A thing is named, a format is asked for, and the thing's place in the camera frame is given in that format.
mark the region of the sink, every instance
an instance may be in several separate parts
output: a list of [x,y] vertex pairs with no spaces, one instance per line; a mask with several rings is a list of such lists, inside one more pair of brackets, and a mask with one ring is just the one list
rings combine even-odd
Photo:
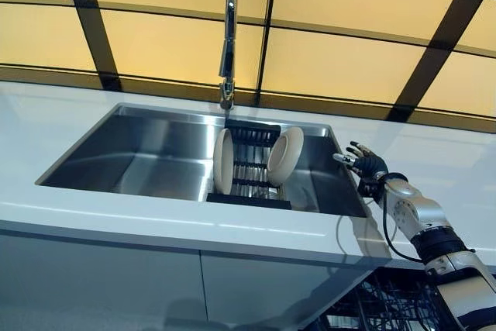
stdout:
[[[283,131],[303,129],[300,159],[284,183],[291,209],[366,216],[349,171],[332,158],[339,147],[329,126],[252,121],[279,125]],[[204,202],[214,191],[212,155],[224,122],[223,116],[117,105],[36,183]]]

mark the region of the faucet spout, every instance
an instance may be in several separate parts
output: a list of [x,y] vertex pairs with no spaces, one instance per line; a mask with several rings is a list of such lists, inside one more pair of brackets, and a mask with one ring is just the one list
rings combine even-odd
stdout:
[[224,46],[220,60],[219,76],[224,78],[220,84],[220,105],[224,110],[233,108],[234,103],[234,57],[236,40],[236,17],[238,0],[226,0]]

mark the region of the cabinet door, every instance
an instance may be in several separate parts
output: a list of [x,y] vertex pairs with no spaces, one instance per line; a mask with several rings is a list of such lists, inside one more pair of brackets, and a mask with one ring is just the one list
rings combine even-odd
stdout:
[[137,331],[205,321],[201,275],[198,251],[0,235],[0,329]]
[[202,253],[210,321],[297,329],[339,300],[371,269]]

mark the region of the black dish rack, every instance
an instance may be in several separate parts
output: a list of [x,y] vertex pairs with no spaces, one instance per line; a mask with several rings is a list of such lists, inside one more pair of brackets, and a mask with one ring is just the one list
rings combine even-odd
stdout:
[[281,127],[227,119],[225,128],[231,132],[234,152],[231,194],[210,193],[207,202],[291,209],[284,186],[276,188],[267,180],[269,154]]

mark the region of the robot finger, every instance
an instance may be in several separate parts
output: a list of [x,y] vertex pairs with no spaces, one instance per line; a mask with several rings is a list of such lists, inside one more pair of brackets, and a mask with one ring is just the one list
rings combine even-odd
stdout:
[[370,155],[375,155],[372,150],[370,150],[368,147],[362,145],[361,143],[358,143],[356,141],[351,141],[350,144],[352,146],[356,147],[358,150],[360,150],[364,157],[369,157]]
[[363,157],[363,153],[361,150],[355,149],[353,147],[347,147],[346,151],[350,152],[351,154],[355,155],[356,157]]
[[332,158],[334,158],[334,160],[346,165],[347,167],[353,167],[353,165],[355,164],[355,160],[357,160],[356,158],[352,158],[349,155],[344,155],[341,153],[334,153],[332,155]]

